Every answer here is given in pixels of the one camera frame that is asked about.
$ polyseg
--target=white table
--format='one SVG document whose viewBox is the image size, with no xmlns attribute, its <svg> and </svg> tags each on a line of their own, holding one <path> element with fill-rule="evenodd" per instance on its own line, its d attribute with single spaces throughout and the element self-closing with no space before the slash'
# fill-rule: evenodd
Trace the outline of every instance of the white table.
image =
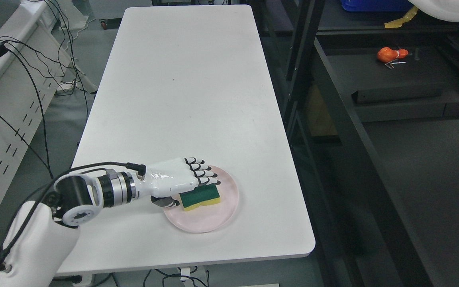
<svg viewBox="0 0 459 287">
<path fill-rule="evenodd" d="M 237 212 L 192 234 L 150 200 L 82 225 L 57 275 L 307 256 L 315 246 L 250 6 L 125 12 L 73 166 L 196 156 L 237 183 Z"/>
</svg>

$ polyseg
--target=blue bin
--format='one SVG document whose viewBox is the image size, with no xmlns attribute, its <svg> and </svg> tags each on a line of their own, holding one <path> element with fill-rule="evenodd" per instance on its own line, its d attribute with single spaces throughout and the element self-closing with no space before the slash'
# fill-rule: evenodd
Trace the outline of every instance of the blue bin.
<svg viewBox="0 0 459 287">
<path fill-rule="evenodd" d="M 350 12 L 404 12 L 413 7 L 408 0 L 341 0 Z"/>
</svg>

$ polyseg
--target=black cable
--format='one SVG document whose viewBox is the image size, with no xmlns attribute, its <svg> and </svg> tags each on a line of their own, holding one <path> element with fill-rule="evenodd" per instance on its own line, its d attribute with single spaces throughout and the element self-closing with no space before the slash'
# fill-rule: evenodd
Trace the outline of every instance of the black cable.
<svg viewBox="0 0 459 287">
<path fill-rule="evenodd" d="M 36 200 L 35 203 L 33 204 L 33 206 L 31 207 L 30 211 L 27 213 L 27 216 L 26 218 L 24 219 L 24 221 L 22 222 L 22 225 L 20 226 L 18 232 L 15 234 L 14 238 L 11 240 L 11 242 L 8 244 L 8 246 L 5 248 L 5 249 L 2 249 L 0 250 L 0 269 L 1 269 L 1 264 L 3 263 L 3 261 L 5 260 L 6 256 L 10 253 L 11 249 L 13 248 L 13 246 L 15 245 L 15 243 L 17 242 L 17 240 L 20 238 L 20 236 L 22 235 L 22 233 L 24 232 L 24 229 L 26 228 L 27 224 L 29 223 L 29 221 L 31 220 L 31 216 L 33 216 L 33 213 L 35 212 L 35 210 L 37 209 L 38 205 L 40 204 L 41 201 L 43 201 L 45 199 L 45 196 L 47 195 L 47 191 L 52 187 L 52 185 L 62 176 L 64 175 L 67 175 L 69 174 L 70 172 L 72 171 L 78 171 L 80 169 L 90 169 L 92 167 L 100 167 L 100 166 L 103 166 L 103 165 L 116 165 L 116 166 L 119 166 L 119 167 L 125 167 L 127 169 L 133 169 L 133 170 L 137 170 L 137 169 L 140 169 L 142 167 L 144 167 L 143 165 L 137 165 L 137 164 L 134 164 L 134 163 L 122 163 L 122 162 L 117 162 L 117 161 L 104 161 L 104 162 L 98 162 L 98 163 L 92 163 L 92 164 L 89 164 L 89 165 L 81 165 L 79 167 L 73 167 L 71 169 L 67 169 L 66 171 L 60 173 L 58 176 L 56 176 L 55 178 L 53 178 L 53 180 L 51 180 L 45 187 L 45 189 L 42 189 L 42 193 L 40 194 L 40 200 Z"/>
<path fill-rule="evenodd" d="M 145 287 L 144 284 L 146 283 L 146 280 L 148 279 L 148 276 L 150 276 L 151 271 L 152 271 L 152 269 L 148 270 L 148 273 L 146 274 L 146 276 L 144 276 L 143 287 Z"/>
<path fill-rule="evenodd" d="M 14 38 L 14 37 L 11 37 L 11 36 L 0 36 L 0 39 L 1 38 L 10 38 L 12 40 L 0 40 L 1 42 L 13 42 L 13 43 L 17 43 L 17 44 L 21 44 L 21 45 L 24 45 L 25 47 L 27 47 L 28 49 L 30 49 L 31 51 L 34 51 L 35 54 L 37 55 L 37 58 L 42 62 L 42 59 L 40 58 L 40 56 L 38 56 L 38 54 L 42 55 L 42 57 L 46 58 L 47 60 L 50 60 L 51 62 L 54 62 L 54 63 L 57 63 L 57 64 L 60 64 L 62 67 L 64 67 L 65 69 L 73 69 L 73 67 L 68 67 L 66 66 L 65 64 L 63 64 L 62 62 L 59 61 L 59 55 L 58 55 L 58 60 L 54 60 L 52 58 L 49 58 L 48 56 L 44 55 L 41 51 L 38 51 L 37 49 L 29 46 L 28 44 Z M 62 76 L 55 76 L 56 78 L 61 78 L 61 77 L 64 77 L 65 76 L 65 72 L 62 70 L 62 73 L 63 75 Z M 85 73 L 81 72 L 81 71 L 78 71 L 78 73 L 82 74 L 82 75 L 86 75 Z"/>
<path fill-rule="evenodd" d="M 43 165 L 45 166 L 45 168 L 49 171 L 49 173 L 51 174 L 51 168 L 45 163 L 45 161 L 43 161 L 43 159 L 38 155 L 38 153 L 29 145 L 29 143 L 26 142 L 26 140 L 24 140 L 24 138 L 18 133 L 18 131 L 7 121 L 5 120 L 5 118 L 3 118 L 3 116 L 0 115 L 0 119 L 10 128 L 12 129 L 12 131 L 15 132 L 15 134 L 17 136 L 19 136 L 20 140 L 22 140 L 26 146 L 37 156 L 37 158 L 43 163 Z"/>
<path fill-rule="evenodd" d="M 23 60 L 26 62 L 26 64 L 27 64 L 29 67 L 31 67 L 31 68 L 35 69 L 36 71 L 38 71 L 38 73 L 40 73 L 40 76 L 42 76 L 42 77 L 44 77 L 44 78 L 46 78 L 46 79 L 47 79 L 47 78 L 52 78 L 52 79 L 56 82 L 56 84 L 57 84 L 58 86 L 60 85 L 60 83 L 58 83 L 58 81 L 56 80 L 56 78 L 62 78 L 62 77 L 61 77 L 61 76 L 53 76 L 53 75 L 51 74 L 51 70 L 49 69 L 49 66 L 48 66 L 46 63 L 44 63 L 42 60 L 40 60 L 40 58 L 38 58 L 38 59 L 39 59 L 43 64 L 45 64 L 45 66 L 47 67 L 47 72 L 49 73 L 49 77 L 44 76 L 44 74 L 42 73 L 42 71 L 40 71 L 40 70 L 37 69 L 36 67 L 33 67 L 33 66 L 27 61 L 26 57 L 24 57 L 24 55 L 20 52 L 20 50 L 17 49 L 17 47 L 15 47 L 15 46 L 14 46 L 13 44 L 11 44 L 10 42 L 11 42 L 10 40 L 2 41 L 2 43 L 4 43 L 4 44 L 9 44 L 10 46 L 12 46 L 12 47 L 15 49 L 15 51 L 17 51 L 17 52 L 19 53 L 19 55 L 23 58 Z"/>
<path fill-rule="evenodd" d="M 83 172 L 81 172 L 80 174 L 88 174 L 88 173 L 92 173 L 92 172 L 94 172 L 94 171 L 107 171 L 107 169 L 104 168 L 104 167 L 101 167 L 101 168 L 99 168 L 99 169 L 90 169 L 89 171 L 83 171 Z"/>
<path fill-rule="evenodd" d="M 97 284 L 95 284 L 95 285 L 93 285 L 93 286 L 91 286 L 91 287 L 98 287 L 98 286 L 100 286 L 100 285 L 106 283 L 106 281 L 109 280 L 109 278 L 111 278 L 111 274 L 112 274 L 112 273 L 109 273 L 109 275 L 108 275 L 106 278 L 104 278 L 104 280 L 100 281 L 99 283 L 97 283 Z"/>
<path fill-rule="evenodd" d="M 192 284 L 196 287 L 196 284 L 194 283 L 195 280 L 199 281 L 201 284 L 203 284 L 204 287 L 209 287 L 208 283 L 208 279 L 209 279 L 209 276 L 210 276 L 210 272 L 208 272 L 208 270 L 206 271 L 208 273 L 208 277 L 206 278 L 206 284 L 201 281 L 199 278 L 197 277 L 192 277 L 192 276 L 187 276 L 187 275 L 182 275 L 180 273 L 175 273 L 175 274 L 167 274 L 167 273 L 164 273 L 162 271 L 160 271 L 159 269 L 155 269 L 155 271 L 159 272 L 160 274 L 164 275 L 164 277 L 162 278 L 162 286 L 165 287 L 165 283 L 164 283 L 164 280 L 167 279 L 167 278 L 180 278 L 180 277 L 184 277 L 184 278 L 187 278 L 189 280 L 192 281 Z"/>
<path fill-rule="evenodd" d="M 44 139 L 44 145 L 45 145 L 45 156 L 46 156 L 46 160 L 47 160 L 47 166 L 49 167 L 49 175 L 51 176 L 51 178 L 54 178 L 54 175 L 53 175 L 53 173 L 51 171 L 51 163 L 49 162 L 49 146 L 47 145 L 47 132 L 46 132 L 46 128 L 45 128 L 45 114 L 43 112 L 42 100 L 40 99 L 40 94 L 38 93 L 37 85 L 35 84 L 35 81 L 33 80 L 33 76 L 31 76 L 31 73 L 29 72 L 29 70 L 26 67 L 26 65 L 24 64 L 24 62 L 20 59 L 20 57 L 17 54 L 15 54 L 15 52 L 12 51 L 12 50 L 8 49 L 8 51 L 10 53 L 12 53 L 15 56 L 15 58 L 17 58 L 19 60 L 19 62 L 22 64 L 22 67 L 24 67 L 24 69 L 26 70 L 26 73 L 29 76 L 29 79 L 31 80 L 31 83 L 33 84 L 33 87 L 35 88 L 35 92 L 36 92 L 37 98 L 38 98 L 38 104 L 40 106 L 40 114 L 42 115 L 43 139 Z"/>
<path fill-rule="evenodd" d="M 113 276 L 113 281 L 116 287 L 120 287 L 120 283 L 118 283 L 118 280 L 116 280 L 116 275 L 114 273 L 111 273 L 111 276 Z"/>
<path fill-rule="evenodd" d="M 57 0 L 51 0 L 51 1 L 54 1 L 54 2 L 56 2 L 56 4 L 58 4 L 58 6 L 57 6 L 58 12 L 60 13 L 61 18 L 62 18 L 63 22 L 65 23 L 65 27 L 66 27 L 66 30 L 67 30 L 67 35 L 69 36 L 69 43 L 70 43 L 70 46 L 71 46 L 71 51 L 70 51 L 71 52 L 71 62 L 72 62 L 72 65 L 73 65 L 74 71 L 75 71 L 75 79 L 79 78 L 80 89 L 82 90 L 82 92 L 84 94 L 84 102 L 86 103 L 86 122 L 87 122 L 88 121 L 88 116 L 89 116 L 88 98 L 86 97 L 86 89 L 84 89 L 84 84 L 82 83 L 82 79 L 79 76 L 78 69 L 75 66 L 75 59 L 74 59 L 74 56 L 73 56 L 73 35 L 72 35 L 72 33 L 71 33 L 70 29 L 69 29 L 69 18 L 61 10 L 60 5 L 59 5 Z"/>
</svg>

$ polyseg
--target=robot finger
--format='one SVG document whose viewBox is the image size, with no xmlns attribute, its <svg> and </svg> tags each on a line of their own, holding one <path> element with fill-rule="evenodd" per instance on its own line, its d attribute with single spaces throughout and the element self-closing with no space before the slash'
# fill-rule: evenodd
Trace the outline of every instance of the robot finger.
<svg viewBox="0 0 459 287">
<path fill-rule="evenodd" d="M 193 171 L 193 173 L 196 177 L 216 177 L 217 176 L 217 174 L 214 173 L 213 171 L 206 171 L 206 170 Z"/>
<path fill-rule="evenodd" d="M 192 165 L 189 165 L 191 171 L 201 171 L 203 169 L 209 171 L 210 169 L 212 169 L 211 167 L 209 167 L 208 165 L 206 164 L 200 164 L 200 163 L 194 163 Z"/>
<path fill-rule="evenodd" d="M 199 185 L 210 185 L 215 184 L 219 185 L 221 182 L 213 177 L 199 177 L 198 178 Z"/>
<path fill-rule="evenodd" d="M 197 159 L 195 157 L 188 157 L 188 158 L 184 158 L 185 160 L 185 163 L 188 164 L 188 165 L 192 165 L 194 163 L 200 163 L 200 164 L 203 164 L 204 163 L 204 160 L 202 159 Z"/>
</svg>

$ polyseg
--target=sponge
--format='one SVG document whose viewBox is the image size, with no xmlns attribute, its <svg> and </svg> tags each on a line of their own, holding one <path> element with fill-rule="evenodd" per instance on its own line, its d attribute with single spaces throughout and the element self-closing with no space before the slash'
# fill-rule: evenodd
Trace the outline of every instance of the sponge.
<svg viewBox="0 0 459 287">
<path fill-rule="evenodd" d="M 180 194 L 184 211 L 193 210 L 200 205 L 212 205 L 221 202 L 221 197 L 215 184 L 196 187 L 192 191 Z"/>
</svg>

